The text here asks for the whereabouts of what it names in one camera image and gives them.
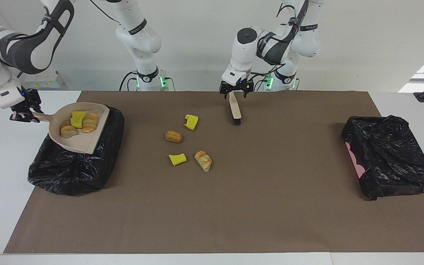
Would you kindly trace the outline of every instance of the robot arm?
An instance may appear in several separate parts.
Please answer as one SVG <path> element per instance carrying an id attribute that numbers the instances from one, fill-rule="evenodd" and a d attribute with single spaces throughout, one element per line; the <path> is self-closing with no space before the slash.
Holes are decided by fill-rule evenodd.
<path id="1" fill-rule="evenodd" d="M 274 32 L 255 27 L 240 30 L 234 40 L 230 64 L 222 74 L 220 93 L 226 97 L 231 91 L 243 90 L 246 97 L 254 90 L 249 75 L 255 55 L 270 65 L 280 66 L 272 72 L 275 87 L 288 86 L 296 74 L 297 54 L 312 57 L 320 49 L 318 20 L 327 1 L 283 0 L 278 15 L 285 8 L 293 14 L 286 24 L 279 25 Z M 246 38 L 248 42 L 240 41 L 244 34 L 253 37 Z"/>
<path id="2" fill-rule="evenodd" d="M 46 13 L 35 34 L 25 35 L 0 26 L 0 107 L 12 108 L 12 120 L 38 122 L 30 109 L 41 111 L 37 92 L 25 90 L 8 67 L 28 74 L 38 74 L 47 69 L 74 15 L 73 4 L 69 0 L 41 2 Z"/>
<path id="3" fill-rule="evenodd" d="M 38 74 L 52 63 L 54 52 L 74 17 L 76 0 L 40 0 L 45 8 L 42 24 L 33 35 L 0 26 L 0 108 L 10 107 L 16 121 L 39 122 L 31 109 L 40 110 L 35 89 L 25 89 L 8 67 Z M 153 54 L 161 47 L 159 35 L 147 24 L 136 0 L 103 0 L 111 3 L 121 25 L 117 36 L 134 57 L 142 87 L 162 87 Z"/>
<path id="4" fill-rule="evenodd" d="M 140 89 L 158 91 L 163 82 L 153 54 L 161 48 L 160 35 L 148 24 L 136 0 L 105 1 L 111 3 L 121 23 L 116 35 L 133 57 Z"/>

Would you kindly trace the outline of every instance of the black garbage bag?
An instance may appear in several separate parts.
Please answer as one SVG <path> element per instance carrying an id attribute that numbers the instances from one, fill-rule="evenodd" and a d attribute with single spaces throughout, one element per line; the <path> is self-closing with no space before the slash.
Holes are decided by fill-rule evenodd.
<path id="1" fill-rule="evenodd" d="M 341 135 L 369 199 L 424 193 L 424 154 L 407 121 L 352 116 Z"/>
<path id="2" fill-rule="evenodd" d="M 48 192 L 78 195 L 104 187 L 116 164 L 124 131 L 124 116 L 109 107 L 109 116 L 92 155 L 67 151 L 47 136 L 29 167 L 29 183 Z"/>

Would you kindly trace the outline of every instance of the brown table mat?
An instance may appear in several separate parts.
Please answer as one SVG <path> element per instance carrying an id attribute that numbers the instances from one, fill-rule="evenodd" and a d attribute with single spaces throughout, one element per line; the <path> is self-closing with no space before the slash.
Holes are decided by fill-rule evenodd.
<path id="1" fill-rule="evenodd" d="M 116 168 L 80 197 L 35 188 L 4 252 L 424 252 L 424 195 L 366 200 L 340 137 L 349 116 L 380 115 L 368 93 L 237 98 L 241 126 L 217 92 L 82 92 L 123 111 Z M 173 167 L 180 153 L 188 162 Z"/>

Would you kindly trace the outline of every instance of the white table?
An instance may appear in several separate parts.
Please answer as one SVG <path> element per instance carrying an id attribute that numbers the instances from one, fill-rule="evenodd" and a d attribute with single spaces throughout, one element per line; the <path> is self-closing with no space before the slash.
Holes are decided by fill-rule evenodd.
<path id="1" fill-rule="evenodd" d="M 40 92 L 46 113 L 75 102 L 80 92 Z M 401 116 L 410 123 L 424 152 L 424 104 L 412 94 L 370 93 L 383 116 Z M 0 264 L 273 264 L 273 265 L 417 265 L 424 253 L 277 253 L 277 254 L 173 254 L 173 255 L 2 255 L 32 192 L 27 168 L 47 134 L 47 124 L 9 121 L 11 111 L 0 109 Z"/>

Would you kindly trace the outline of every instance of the bread piece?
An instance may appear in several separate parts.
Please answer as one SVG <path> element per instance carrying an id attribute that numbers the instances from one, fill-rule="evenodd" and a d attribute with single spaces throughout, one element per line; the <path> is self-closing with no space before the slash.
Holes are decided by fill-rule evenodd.
<path id="1" fill-rule="evenodd" d="M 99 116 L 96 113 L 88 113 L 83 120 L 83 129 L 84 133 L 92 133 L 98 127 Z"/>
<path id="2" fill-rule="evenodd" d="M 167 131 L 165 139 L 170 142 L 180 143 L 182 141 L 182 135 L 175 131 Z"/>
<path id="3" fill-rule="evenodd" d="M 199 163 L 202 170 L 209 172 L 209 169 L 212 164 L 212 158 L 204 151 L 199 151 L 194 155 L 195 160 Z"/>
<path id="4" fill-rule="evenodd" d="M 60 134 L 63 138 L 70 138 L 78 135 L 78 130 L 71 126 L 70 121 L 66 121 L 60 125 Z"/>

